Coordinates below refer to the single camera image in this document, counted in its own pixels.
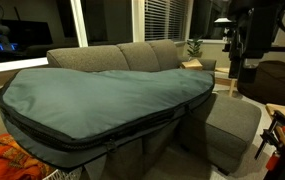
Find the orange cloth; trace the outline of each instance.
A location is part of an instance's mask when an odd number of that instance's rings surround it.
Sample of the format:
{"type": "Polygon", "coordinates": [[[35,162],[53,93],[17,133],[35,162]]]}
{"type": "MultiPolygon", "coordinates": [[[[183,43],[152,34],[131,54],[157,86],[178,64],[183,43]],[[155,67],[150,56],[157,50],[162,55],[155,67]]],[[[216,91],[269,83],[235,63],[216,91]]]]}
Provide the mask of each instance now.
{"type": "Polygon", "coordinates": [[[11,135],[0,135],[0,180],[38,180],[52,171],[25,152],[11,135]]]}

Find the window blinds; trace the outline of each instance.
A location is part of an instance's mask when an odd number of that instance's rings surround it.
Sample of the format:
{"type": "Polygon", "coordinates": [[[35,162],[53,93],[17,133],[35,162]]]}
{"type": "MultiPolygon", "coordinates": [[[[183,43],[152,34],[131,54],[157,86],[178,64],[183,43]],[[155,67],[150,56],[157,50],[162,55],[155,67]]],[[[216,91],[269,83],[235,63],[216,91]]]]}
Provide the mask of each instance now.
{"type": "Polygon", "coordinates": [[[145,0],[145,40],[183,40],[187,0],[145,0]]]}

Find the ottoman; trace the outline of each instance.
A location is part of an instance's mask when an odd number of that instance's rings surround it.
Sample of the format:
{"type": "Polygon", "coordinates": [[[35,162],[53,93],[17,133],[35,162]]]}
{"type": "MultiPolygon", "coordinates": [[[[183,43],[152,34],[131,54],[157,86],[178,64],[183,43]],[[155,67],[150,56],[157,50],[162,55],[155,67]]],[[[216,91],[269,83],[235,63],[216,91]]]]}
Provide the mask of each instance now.
{"type": "Polygon", "coordinates": [[[183,147],[228,174],[241,164],[260,118],[260,108],[212,93],[205,103],[181,119],[178,138],[183,147]]]}

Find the large bag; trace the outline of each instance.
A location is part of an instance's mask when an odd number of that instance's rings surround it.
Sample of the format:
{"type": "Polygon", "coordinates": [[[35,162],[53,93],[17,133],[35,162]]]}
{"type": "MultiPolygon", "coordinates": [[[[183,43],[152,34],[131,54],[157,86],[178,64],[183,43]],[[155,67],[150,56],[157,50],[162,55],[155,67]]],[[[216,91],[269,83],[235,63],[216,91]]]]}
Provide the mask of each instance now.
{"type": "Polygon", "coordinates": [[[70,170],[181,117],[210,96],[213,82],[182,69],[28,69],[0,89],[0,112],[22,148],[70,170]]]}

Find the gray couch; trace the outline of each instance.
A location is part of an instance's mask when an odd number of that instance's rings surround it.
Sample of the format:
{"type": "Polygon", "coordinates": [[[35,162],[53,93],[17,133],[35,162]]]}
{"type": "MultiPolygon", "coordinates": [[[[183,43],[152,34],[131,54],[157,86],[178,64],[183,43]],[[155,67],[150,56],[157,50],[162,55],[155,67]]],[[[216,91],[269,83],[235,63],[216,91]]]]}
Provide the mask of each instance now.
{"type": "MultiPolygon", "coordinates": [[[[50,67],[85,72],[156,72],[178,68],[181,63],[176,46],[170,40],[56,49],[48,51],[47,58],[50,67]]],[[[204,71],[214,71],[215,61],[200,59],[200,62],[204,71]]],[[[260,110],[249,103],[212,94],[204,104],[180,120],[109,153],[101,172],[94,170],[94,176],[140,179],[174,136],[190,153],[207,158],[226,172],[234,172],[252,143],[260,116],[260,110]]]]}

